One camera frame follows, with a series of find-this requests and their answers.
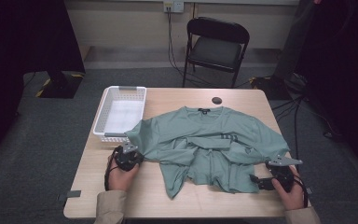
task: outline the basket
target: basket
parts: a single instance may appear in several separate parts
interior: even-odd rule
[[[145,87],[107,88],[93,133],[103,142],[128,141],[124,132],[131,130],[142,119],[145,99]]]

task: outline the wooden table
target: wooden table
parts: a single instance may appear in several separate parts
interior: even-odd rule
[[[222,106],[255,116],[274,131],[280,132],[264,92],[258,90],[149,88],[144,119],[184,105],[195,108],[220,106],[212,102],[214,97],[223,100]],[[81,196],[68,199],[63,211],[66,217],[96,217],[97,195],[104,191],[103,175],[107,157],[117,145],[118,143],[101,142],[91,129],[71,188],[81,190]],[[255,166],[255,174],[259,177],[270,176],[264,164]],[[274,190],[231,194],[211,186],[196,186],[187,180],[177,196],[171,200],[165,192],[158,163],[148,161],[142,164],[132,183],[125,211],[126,218],[283,216],[281,200]]]

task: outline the shirt sleeve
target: shirt sleeve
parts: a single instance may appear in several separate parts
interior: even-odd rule
[[[159,140],[158,133],[158,122],[157,119],[146,119],[141,120],[139,123],[130,131],[126,132],[130,142],[138,147],[138,150],[148,160],[156,160],[157,155],[157,144]]]
[[[277,155],[284,156],[289,151],[283,136],[256,118],[253,123],[253,135],[254,147],[263,156],[263,161],[275,158]]]
[[[127,192],[122,190],[109,190],[98,194],[97,218],[94,224],[117,224],[124,217],[124,202]]]
[[[321,224],[313,207],[284,212],[287,224]]]

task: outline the black curtain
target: black curtain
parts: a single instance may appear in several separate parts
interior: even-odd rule
[[[322,1],[296,71],[358,157],[358,0]]]
[[[25,73],[85,73],[63,0],[0,1],[0,142],[22,96]]]

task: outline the green t-shirt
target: green t-shirt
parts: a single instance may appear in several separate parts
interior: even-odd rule
[[[254,164],[284,155],[283,137],[255,117],[228,107],[176,111],[141,120],[126,132],[146,159],[159,161],[173,198],[187,177],[226,192],[258,192]]]

